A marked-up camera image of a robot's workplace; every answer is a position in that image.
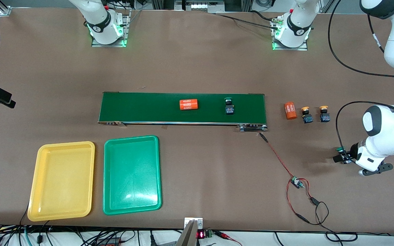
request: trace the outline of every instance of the yellow tray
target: yellow tray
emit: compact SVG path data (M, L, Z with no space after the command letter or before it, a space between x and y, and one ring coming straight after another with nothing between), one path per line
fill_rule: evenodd
M28 219L45 221L89 214L94 176L92 142L42 146L36 159Z

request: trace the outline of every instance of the black cable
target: black cable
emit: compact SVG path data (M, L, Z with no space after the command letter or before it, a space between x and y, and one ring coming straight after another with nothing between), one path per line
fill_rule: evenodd
M388 234L388 233L373 233L373 232L363 232L366 234L372 234L372 235L383 235L383 234Z
M266 25L262 25L262 24L258 24L258 23L254 23L254 22L248 22L246 20L241 20L241 19L238 19L238 18L235 18L235 17L231 17L231 16L227 16L227 15L223 15L223 14L215 14L215 15L226 17L226 18L229 18L229 19L233 19L233 20L239 21L239 22L248 23L248 24L251 24L251 25L261 26L261 27L270 28L270 29L274 29L274 30L278 29L277 27L266 26Z
M375 101L352 101L352 102L349 102L349 103L346 103L345 105L343 105L343 106L338 110L337 115L336 115L336 117L335 117L335 131L337 132L337 138L338 138L338 142L340 143L340 147L343 148L343 149L344 149L343 143L341 142L340 133L339 133L339 131L338 131L338 116L340 115L340 112L341 112L346 106L348 106L348 105L350 105L350 104L354 104L354 103L378 104L378 105L381 105L381 106L386 106L386 107L388 107L388 108L390 108L390 109L394 109L394 106L391 106L391 105L388 105L388 104L384 104L384 103L380 103L380 102L375 102ZM344 155L346 156L346 158L347 158L349 161L353 162L352 159L350 159L350 157L346 154L346 152L344 153Z
M45 225L47 225L48 224L48 222L50 222L49 220L47 221L47 222L45 222L45 224L43 224L43 226L41 227L41 229L39 230L39 235L38 235L38 238L40 238L41 236L40 236L40 233L42 232L42 229L43 229L43 227L45 226Z
M280 244L280 246L285 246L285 245L283 245L283 243L280 241L277 232L275 232L275 235L276 235L276 239L278 240L278 243Z
M92 244L94 244L94 243L96 243L97 242L97 240L100 238L100 237L102 237L102 236L104 236L104 235L107 235L109 233L109 231L104 231L104 230L101 230L97 235L95 235L95 236L93 236L93 237L91 237L91 238L89 238L89 239L87 239L87 240L83 240L83 243L80 245L80 246L84 246L84 245L86 245L86 246L89 246L89 245L92 245Z
M19 246L22 246L22 243L21 243L21 229L19 229L18 232L17 232L17 238L19 240Z
M325 226L323 226L323 225L321 225L321 226L322 226L323 228L329 230L329 232L325 232L325 237L326 237L327 240L329 240L329 241L331 241L331 242L334 242L334 243L339 243L340 241L341 241L341 242L353 242L353 241L356 241L356 240L358 239L358 233L356 233L356 232L334 232L333 230L330 230L328 227L325 227ZM333 235L337 238L337 240L334 240L334 239L329 238L329 234L333 234ZM354 235L355 238L353 238L353 239L348 239L348 240L344 240L344 239L341 239L340 237L338 237L337 234L341 234L341 235Z
M27 207L25 208L24 214L22 215L21 219L19 220L19 225L22 225L22 220L24 219L25 215L27 214L27 210L28 210L28 204Z
M127 240L124 240L124 241L122 241L122 242L123 242L123 243L125 243L125 242L128 242L128 241L130 241L132 238L134 238L134 237L135 237L135 235L136 235L136 232L135 232L135 231L133 231L133 236L132 236L131 238L127 239Z
M51 240L50 240L50 237L48 236L48 230L45 231L45 235L47 236L48 242L50 243L50 245L51 245L51 246L54 246L53 243L52 243Z
M264 15L262 15L260 12L258 12L258 11L256 11L256 10L252 10L252 11L250 11L251 13L255 13L255 14L258 14L259 15L259 17L261 17L261 18L263 18L264 20L266 20L266 21L271 21L272 19L274 19L274 17L273 18L267 18L267 17L265 17Z
M334 9L333 9L333 11L332 11L332 13L331 13L330 18L329 18L329 24L328 24L328 45L329 45L329 49L330 49L330 51L331 51L333 57L334 57L341 65L343 65L344 67L346 67L346 68L348 68L348 69L350 69L350 70L352 70L352 71L355 71L355 72L358 72L358 73L362 73L362 74L367 74L367 75L394 78L394 75L380 74L380 73L369 73L369 72L364 72L364 71L355 69L355 68L353 68L353 67L350 67L350 66L344 64L344 62L342 62L340 59L338 59L338 57L337 57L337 55L335 54L335 52L334 52L334 50L333 50L333 48L332 48L332 45L331 45L330 27L331 27L333 15L334 15L335 10L337 9L338 4L339 4L340 2L341 2L341 0L338 0L338 2L335 4L335 7L334 7Z
M110 241L112 238L114 238L115 235L118 234L118 233L119 233L119 232L114 232L114 233L112 233L111 235L108 235L107 237L103 238L103 239L102 239L99 243L97 243L97 244L102 245L103 242L107 239L107 241L105 241L104 245L108 245L109 241Z
M378 41L375 32L373 31L372 21L370 20L370 14L367 15L367 21L369 22L370 31L371 31L371 33L372 33L372 35L373 35L375 41L377 41L378 47L379 47L380 50L384 53L384 49L383 49L383 47L381 46L380 42Z
M5 242L5 244L4 244L3 246L8 246L8 243L9 243L11 237L13 237L13 235L14 235L15 233L16 233L16 230L14 230L14 231L10 234L10 236L9 236L8 239L7 239L7 242Z

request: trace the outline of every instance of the orange battery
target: orange battery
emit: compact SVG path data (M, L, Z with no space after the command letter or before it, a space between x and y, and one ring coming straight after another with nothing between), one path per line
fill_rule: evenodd
M184 99L179 101L180 110L198 109L197 99Z
M284 104L284 108L285 108L285 116L287 117L287 120L292 120L297 118L296 108L294 107L294 103L292 101L289 101L288 103Z

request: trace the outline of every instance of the red wire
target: red wire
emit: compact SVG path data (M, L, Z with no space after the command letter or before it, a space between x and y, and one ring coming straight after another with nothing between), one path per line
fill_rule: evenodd
M228 240L231 240L231 241L234 241L234 242L236 242L236 243L238 243L239 245L242 246L242 244L241 244L240 242L236 241L235 239L233 239L233 238L231 238L231 237L228 237L227 239L228 239Z
M299 180L305 180L305 181L306 181L306 184L307 184L307 186L306 186L306 192L308 193L308 196L309 196L309 197L313 197L313 196L311 196L311 194L310 194L310 183L308 182L308 180L307 180L307 179L304 179L304 178L299 178Z
M294 212L293 206L291 205L290 197L288 196L288 188L290 187L290 183L291 183L291 179L288 181L288 184L287 184L286 197L287 197L288 205L290 206L291 211L293 211L293 213L296 213L296 212Z
M282 159L280 158L280 156L278 155L276 150L273 148L273 146L270 143L267 143L267 144L270 146L270 148L272 148L273 153L275 153L275 155L278 158L279 162L282 164L282 166L285 168L285 170L287 170L287 172L289 173L289 175L292 178L294 175L292 175L291 172L288 170L288 168L285 166L284 162L282 161Z

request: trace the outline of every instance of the metal bracket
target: metal bracket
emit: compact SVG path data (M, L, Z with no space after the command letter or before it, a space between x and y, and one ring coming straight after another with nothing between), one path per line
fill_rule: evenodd
M11 13L11 7L7 6L0 0L0 16L8 16Z
M97 123L105 125L105 126L127 127L127 125L124 122L120 122L120 121L97 122Z
M94 38L92 38L91 47L126 47L127 46L127 39L129 37L129 23L130 23L130 16L132 11L129 12L129 15L122 15L122 13L118 14L118 23L116 25L116 31L122 34L121 37L116 39L115 42L111 44L100 44Z
M267 125L239 124L240 132L267 131Z
M366 169L361 169L358 172L358 174L360 174L361 176L370 176L370 175L373 175L373 174L381 174L383 172L390 171L392 169L393 169L393 165L391 165L390 163L381 162L381 164L378 166L378 169L376 171L371 172L371 171L366 170Z
M203 229L203 218L192 218L192 217L185 218L185 221L183 223L184 224L184 226L183 226L184 228L189 223L189 221L197 221L198 229L199 230Z
M7 6L6 11L0 11L0 16L9 16L11 14L11 7Z
M198 229L203 229L203 218L185 218L185 229L175 246L196 246Z

